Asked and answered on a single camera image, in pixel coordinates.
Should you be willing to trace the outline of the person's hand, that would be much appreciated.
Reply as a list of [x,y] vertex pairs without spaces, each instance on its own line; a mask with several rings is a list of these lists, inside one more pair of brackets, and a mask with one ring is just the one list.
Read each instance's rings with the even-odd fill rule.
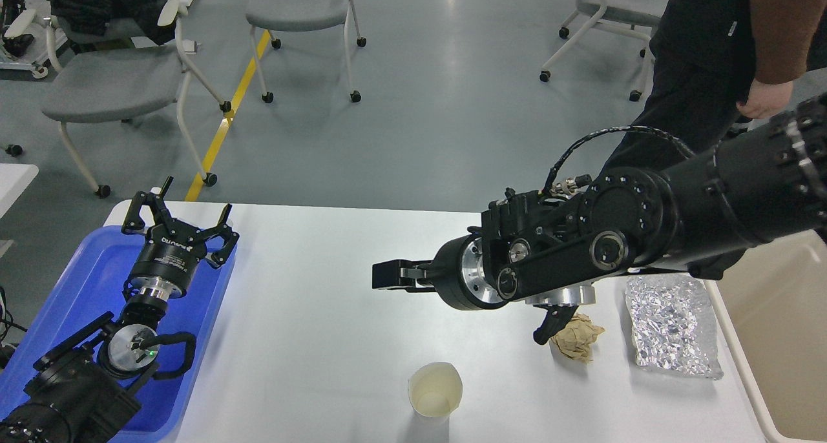
[[752,81],[746,101],[737,101],[736,108],[742,116],[765,119],[782,112],[790,102],[794,81],[770,84],[757,79]]

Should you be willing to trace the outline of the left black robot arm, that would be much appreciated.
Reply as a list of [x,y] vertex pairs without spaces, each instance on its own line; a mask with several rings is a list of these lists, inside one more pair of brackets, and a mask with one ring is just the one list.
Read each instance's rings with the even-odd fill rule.
[[160,439],[181,417],[235,262],[231,204],[200,228],[137,192],[86,237],[2,373],[3,442]]

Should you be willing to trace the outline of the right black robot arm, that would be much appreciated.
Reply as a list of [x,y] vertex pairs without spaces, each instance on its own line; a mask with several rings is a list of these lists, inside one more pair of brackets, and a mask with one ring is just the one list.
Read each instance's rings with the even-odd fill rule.
[[573,143],[540,190],[508,188],[431,260],[376,263],[372,287],[435,292],[462,311],[523,300],[546,311],[534,331],[544,345],[594,301],[592,282],[629,271],[720,280],[745,249],[825,230],[824,94],[700,154],[661,129],[623,127],[667,141],[683,160],[556,182],[579,146],[610,131]]

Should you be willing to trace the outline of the brown sleeve forearm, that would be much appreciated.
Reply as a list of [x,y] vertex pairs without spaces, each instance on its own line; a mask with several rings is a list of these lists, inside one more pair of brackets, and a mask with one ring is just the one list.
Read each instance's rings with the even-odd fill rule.
[[782,84],[825,68],[826,0],[749,0],[757,81]]

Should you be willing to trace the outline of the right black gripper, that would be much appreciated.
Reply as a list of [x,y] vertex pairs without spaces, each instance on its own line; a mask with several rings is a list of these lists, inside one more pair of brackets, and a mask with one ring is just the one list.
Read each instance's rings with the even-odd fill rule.
[[[475,234],[448,241],[431,260],[389,260],[372,266],[372,289],[436,293],[461,311],[493,310],[507,302],[487,280],[481,237]],[[534,331],[534,341],[547,345],[566,328],[578,305],[539,305],[547,313]]]

